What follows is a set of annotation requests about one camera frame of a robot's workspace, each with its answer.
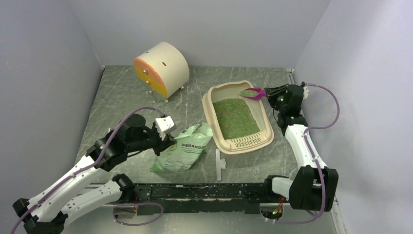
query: green granules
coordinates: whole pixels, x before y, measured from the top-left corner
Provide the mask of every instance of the green granules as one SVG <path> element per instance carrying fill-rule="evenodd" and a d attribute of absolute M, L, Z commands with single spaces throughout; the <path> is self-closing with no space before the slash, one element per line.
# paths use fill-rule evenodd
<path fill-rule="evenodd" d="M 243 97 L 255 97 L 258 93 L 254 90 L 243 90 L 240 92 L 240 95 Z"/>
<path fill-rule="evenodd" d="M 228 98 L 213 103 L 224 139 L 234 139 L 260 131 L 246 102 Z"/>

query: scoop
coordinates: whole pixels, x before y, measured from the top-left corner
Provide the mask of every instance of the scoop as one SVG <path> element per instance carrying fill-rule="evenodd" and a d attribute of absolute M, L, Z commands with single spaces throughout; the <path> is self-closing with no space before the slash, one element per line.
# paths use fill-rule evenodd
<path fill-rule="evenodd" d="M 247 88 L 240 92 L 240 96 L 248 98 L 254 101 L 259 101 L 262 97 L 266 96 L 265 90 L 260 88 Z"/>

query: beige tray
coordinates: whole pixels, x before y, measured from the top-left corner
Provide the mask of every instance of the beige tray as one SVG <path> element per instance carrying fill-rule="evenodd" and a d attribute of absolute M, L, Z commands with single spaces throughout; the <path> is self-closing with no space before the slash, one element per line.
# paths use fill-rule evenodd
<path fill-rule="evenodd" d="M 213 138 L 215 144 L 218 149 L 225 154 L 233 155 L 251 152 L 268 145 L 274 139 L 274 131 L 265 113 L 263 103 L 239 95 L 240 92 L 246 88 L 254 88 L 254 86 L 247 80 L 229 82 L 211 87 L 202 98 L 206 120 L 214 131 Z M 240 138 L 224 139 L 212 104 L 227 98 L 241 98 L 245 100 L 260 128 L 259 132 Z"/>

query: gray marble surface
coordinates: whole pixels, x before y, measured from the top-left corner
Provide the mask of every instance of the gray marble surface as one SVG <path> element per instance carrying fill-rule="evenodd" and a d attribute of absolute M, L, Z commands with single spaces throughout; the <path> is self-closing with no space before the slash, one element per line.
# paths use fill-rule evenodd
<path fill-rule="evenodd" d="M 245 67 L 190 67 L 189 83 L 186 89 L 178 90 L 169 103 L 156 100 L 148 95 L 146 89 L 138 81 L 132 66 L 107 66 L 103 73 L 96 98 L 94 100 L 89 121 L 76 157 L 78 162 L 93 143 L 102 138 L 108 128 L 115 128 L 117 123 L 130 111 L 141 106 L 152 106 L 166 112 L 177 124 L 177 135 L 181 130 L 206 121 L 202 107 L 202 96 L 211 86 L 229 81 L 248 80 L 255 87 L 275 87 L 288 83 L 284 69 L 245 68 Z M 260 150 L 240 154 L 225 155 L 226 169 L 222 170 L 222 183 L 227 182 L 263 182 L 268 175 L 294 176 L 297 163 L 287 140 L 282 136 L 272 116 L 272 108 L 263 101 L 265 110 L 274 129 L 273 142 Z M 144 110 L 139 114 L 151 125 L 158 115 Z M 125 173 L 136 183 L 211 183 L 216 181 L 214 140 L 206 146 L 207 153 L 185 172 L 152 173 L 156 155 L 147 150 L 128 160 L 102 176 L 95 183 L 106 183 L 114 175 Z"/>

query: green plastic bag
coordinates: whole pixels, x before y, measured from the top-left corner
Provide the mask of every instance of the green plastic bag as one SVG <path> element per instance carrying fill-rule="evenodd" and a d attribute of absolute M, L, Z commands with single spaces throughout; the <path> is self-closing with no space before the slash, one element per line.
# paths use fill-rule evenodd
<path fill-rule="evenodd" d="M 176 144 L 161 152 L 149 169 L 150 172 L 182 172 L 188 170 L 205 150 L 212 137 L 207 123 L 183 130 L 175 137 Z"/>

